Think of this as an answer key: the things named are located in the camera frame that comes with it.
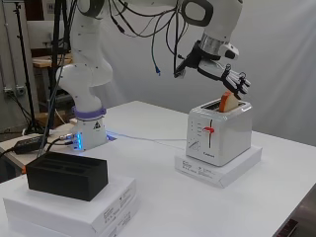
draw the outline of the red lever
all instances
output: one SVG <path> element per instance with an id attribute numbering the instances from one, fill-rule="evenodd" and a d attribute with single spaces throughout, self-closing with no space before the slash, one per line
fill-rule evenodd
<path id="1" fill-rule="evenodd" d="M 209 133 L 214 133 L 214 132 L 215 132 L 214 128 L 212 128 L 212 127 L 210 127 L 210 126 L 206 126 L 206 127 L 203 129 L 203 131 L 206 131 L 206 132 L 209 132 Z"/>

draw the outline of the bread slice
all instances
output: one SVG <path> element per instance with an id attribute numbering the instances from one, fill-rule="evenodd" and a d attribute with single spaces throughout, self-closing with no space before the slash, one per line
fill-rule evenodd
<path id="1" fill-rule="evenodd" d="M 230 111 L 236 109 L 238 107 L 238 105 L 239 105 L 239 101 L 234 96 L 234 94 L 230 91 L 227 91 L 221 97 L 219 111 L 221 113 L 227 113 L 227 112 L 230 112 Z"/>

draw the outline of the wall outlet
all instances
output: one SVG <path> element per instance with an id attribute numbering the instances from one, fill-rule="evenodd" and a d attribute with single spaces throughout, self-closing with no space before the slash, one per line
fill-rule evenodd
<path id="1" fill-rule="evenodd" d="M 48 14 L 54 14 L 54 12 L 55 12 L 55 4 L 54 3 L 47 3 L 46 10 L 47 10 Z"/>
<path id="2" fill-rule="evenodd" d="M 14 96 L 14 91 L 12 90 L 12 88 L 5 87 L 3 91 L 4 91 L 5 97 L 7 98 L 11 98 Z"/>
<path id="3" fill-rule="evenodd" d="M 26 94 L 25 86 L 16 86 L 16 94 L 18 97 L 22 97 Z"/>

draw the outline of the black cable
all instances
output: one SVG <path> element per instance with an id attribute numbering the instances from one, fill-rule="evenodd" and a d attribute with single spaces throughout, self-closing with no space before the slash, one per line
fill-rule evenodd
<path id="1" fill-rule="evenodd" d="M 76 8 L 76 6 L 77 6 L 76 3 L 77 3 L 77 1 L 75 1 L 73 8 Z M 73 21 L 73 18 L 74 18 L 74 14 L 75 14 L 75 11 L 72 12 L 72 16 L 69 16 L 69 17 L 68 17 L 68 19 L 71 19 L 71 20 L 70 20 L 70 23 L 71 23 L 71 24 L 72 24 L 72 21 Z M 52 90 L 52 93 L 51 93 L 51 95 L 50 95 L 50 97 L 49 97 L 49 100 L 50 100 L 51 102 L 53 102 L 54 99 L 55 99 L 55 97 L 56 97 L 57 87 L 58 87 L 59 81 L 60 81 L 60 79 L 61 79 L 61 73 L 62 73 L 62 69 L 63 69 L 63 66 L 64 66 L 65 52 L 63 53 L 62 58 L 63 58 L 63 59 L 62 59 L 62 62 L 63 62 L 63 63 L 62 63 L 62 65 L 61 65 L 61 67 L 60 67 L 61 69 L 60 69 L 60 73 L 59 73 L 58 79 L 56 79 L 56 83 L 55 83 L 54 87 L 51 89 L 51 90 Z M 49 107 L 48 107 L 48 120 L 47 120 L 46 125 L 45 125 L 45 127 L 44 127 L 44 136 L 46 136 L 46 137 L 48 137 L 48 135 L 49 135 L 49 130 L 48 130 L 48 128 L 49 128 L 49 126 L 50 126 L 50 120 L 53 119 L 53 118 L 51 117 L 52 111 L 55 111 L 53 104 L 49 105 Z M 41 145 L 40 145 L 40 149 L 39 149 L 39 153 L 38 153 L 38 156 L 37 156 L 37 157 L 40 157 L 40 155 L 42 154 L 42 150 L 43 150 L 43 148 L 44 148 L 44 141 L 45 141 L 45 139 L 42 140 L 42 143 L 41 143 Z"/>
<path id="2" fill-rule="evenodd" d="M 48 152 L 50 150 L 50 148 L 57 142 L 60 141 L 60 138 L 58 137 L 57 139 L 54 139 L 48 146 L 46 152 Z"/>
<path id="3" fill-rule="evenodd" d="M 177 11 L 176 11 L 176 37 L 175 37 L 175 49 L 174 49 L 174 73 L 177 70 L 177 55 L 178 55 L 178 42 L 179 42 L 179 11 L 178 11 L 178 2 L 177 2 Z"/>
<path id="4" fill-rule="evenodd" d="M 6 134 L 22 134 L 21 131 L 5 131 L 5 132 L 0 132 L 0 135 L 6 135 Z"/>
<path id="5" fill-rule="evenodd" d="M 27 124 L 29 124 L 31 122 L 30 114 L 28 112 L 26 112 L 26 110 L 23 108 L 23 106 L 20 104 L 20 102 L 15 99 L 15 97 L 10 96 L 10 98 L 18 105 L 18 107 L 20 108 L 20 110 L 24 116 L 24 119 L 26 120 Z"/>
<path id="6" fill-rule="evenodd" d="M 67 146 L 67 145 L 71 145 L 73 144 L 73 141 L 66 141 L 65 143 L 56 143 L 57 141 L 59 141 L 60 138 L 57 138 L 55 140 L 53 140 L 52 142 L 48 142 L 47 144 L 49 144 L 49 146 L 47 147 L 46 152 L 50 151 L 51 147 L 53 145 L 58 145 L 58 146 Z"/>
<path id="7" fill-rule="evenodd" d="M 19 106 L 27 124 L 30 125 L 31 124 L 31 114 L 21 105 L 21 103 L 19 102 L 18 98 L 15 95 L 10 96 L 10 98 Z M 38 120 L 36 120 L 36 126 L 41 127 Z"/>
<path id="8" fill-rule="evenodd" d="M 126 7 L 128 6 L 128 3 L 125 2 L 125 4 L 123 5 L 122 9 L 121 9 L 121 13 L 123 13 L 124 11 L 126 11 Z"/>
<path id="9" fill-rule="evenodd" d="M 119 8 L 118 8 L 116 2 L 115 2 L 114 0 L 112 0 L 112 1 L 113 1 L 113 4 L 114 4 L 115 7 L 116 7 L 116 9 L 117 9 L 117 11 L 118 11 L 118 14 L 119 14 L 119 16 L 121 17 L 121 19 L 125 22 L 125 24 L 128 26 L 128 28 L 129 28 L 135 35 L 137 35 L 138 37 L 141 37 L 141 38 L 150 38 L 150 37 L 152 37 L 153 35 L 155 35 L 155 34 L 161 32 L 164 28 L 166 28 L 167 25 L 168 25 L 168 23 L 169 23 L 169 21 L 170 21 L 170 20 L 169 20 L 163 27 L 161 27 L 159 30 L 157 30 L 156 32 L 154 32 L 154 33 L 152 33 L 152 34 L 150 34 L 150 35 L 147 35 L 147 36 L 140 35 L 140 34 L 138 34 L 138 33 L 134 30 L 134 28 L 130 25 L 130 23 L 127 21 L 127 19 L 124 17 L 124 15 L 119 11 Z M 165 11 L 165 12 L 163 12 L 162 14 L 165 15 L 166 13 L 174 12 L 175 9 L 177 9 L 177 8 L 174 8 L 174 9 L 168 10 L 168 11 Z"/>
<path id="10" fill-rule="evenodd" d="M 171 47 L 170 47 L 170 45 L 169 45 L 169 30 L 170 30 L 171 23 L 172 23 L 172 21 L 168 24 L 167 30 L 166 30 L 166 45 L 167 45 L 169 51 L 170 51 L 172 54 L 175 54 L 175 52 L 171 49 Z M 185 19 L 184 19 L 184 25 L 183 25 L 183 28 L 182 28 L 182 31 L 181 31 L 181 34 L 180 34 L 178 43 L 180 42 L 180 40 L 182 39 L 182 37 L 186 34 L 188 28 L 189 28 L 189 24 L 187 24 L 186 21 L 185 21 Z M 184 58 L 182 55 L 180 55 L 180 54 L 178 54 L 177 56 L 178 56 L 178 58 L 180 58 L 180 59 L 185 59 L 185 58 Z"/>
<path id="11" fill-rule="evenodd" d="M 113 23 L 118 27 L 118 30 L 119 30 L 122 34 L 126 35 L 127 37 L 137 38 L 137 36 L 131 36 L 131 35 L 125 33 L 124 28 L 120 26 L 120 24 L 118 23 L 118 21 L 115 19 L 114 15 L 113 15 L 111 1 L 110 1 L 110 0 L 108 0 L 108 1 L 109 1 L 109 10 L 110 10 L 111 19 L 112 19 Z M 139 33 L 140 35 L 143 34 L 143 33 L 147 30 L 147 28 L 150 26 L 150 23 L 151 23 L 154 19 L 155 19 L 155 17 L 153 17 L 153 18 L 151 18 L 151 19 L 149 20 L 149 22 L 147 23 L 146 27 Z"/>
<path id="12" fill-rule="evenodd" d="M 71 27 L 72 27 L 72 22 L 75 16 L 75 10 L 77 8 L 77 2 L 78 0 L 72 0 L 71 2 L 71 7 L 70 7 L 70 11 L 69 11 L 69 16 L 71 16 L 70 19 L 68 19 L 67 23 L 68 23 L 68 27 L 69 27 L 69 32 L 71 32 Z"/>
<path id="13" fill-rule="evenodd" d="M 157 28 L 158 28 L 158 25 L 159 25 L 159 22 L 160 20 L 162 19 L 162 17 L 164 16 L 165 14 L 161 15 L 157 22 L 156 22 L 156 25 L 155 25 L 155 28 L 154 28 L 154 32 L 157 31 Z M 156 37 L 156 34 L 152 36 L 152 42 L 151 42 L 151 57 L 152 57 L 152 61 L 155 65 L 155 70 L 156 70 L 156 73 L 159 74 L 160 76 L 160 69 L 159 67 L 157 66 L 157 63 L 156 63 L 156 59 L 155 59 L 155 55 L 154 55 L 154 44 L 155 44 L 155 37 Z"/>
<path id="14" fill-rule="evenodd" d="M 2 156 L 4 156 L 5 154 L 7 154 L 7 153 L 9 153 L 11 151 L 13 151 L 13 147 L 8 149 L 8 150 L 6 150 L 6 151 L 4 151 L 4 152 L 2 152 L 2 153 L 0 153 L 0 159 L 2 158 Z"/>
<path id="15" fill-rule="evenodd" d="M 131 12 L 131 13 L 133 13 L 133 14 L 135 14 L 135 15 L 138 15 L 138 16 L 140 16 L 140 17 L 158 17 L 158 16 L 160 16 L 160 15 L 162 15 L 162 14 L 164 13 L 164 12 L 161 12 L 161 13 L 157 13 L 157 14 L 153 14 L 153 15 L 146 15 L 146 14 L 138 13 L 138 12 L 136 12 L 136 11 L 130 9 L 126 3 L 122 2 L 121 0 L 118 0 L 118 1 L 119 1 L 119 2 L 121 3 L 121 5 L 122 5 L 125 9 L 127 9 L 129 12 Z"/>

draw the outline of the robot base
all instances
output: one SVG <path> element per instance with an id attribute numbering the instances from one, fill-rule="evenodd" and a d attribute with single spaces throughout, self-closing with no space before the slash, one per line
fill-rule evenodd
<path id="1" fill-rule="evenodd" d="M 72 133 L 73 149 L 85 151 L 108 142 L 106 129 L 103 125 L 103 118 L 94 120 L 77 120 Z"/>

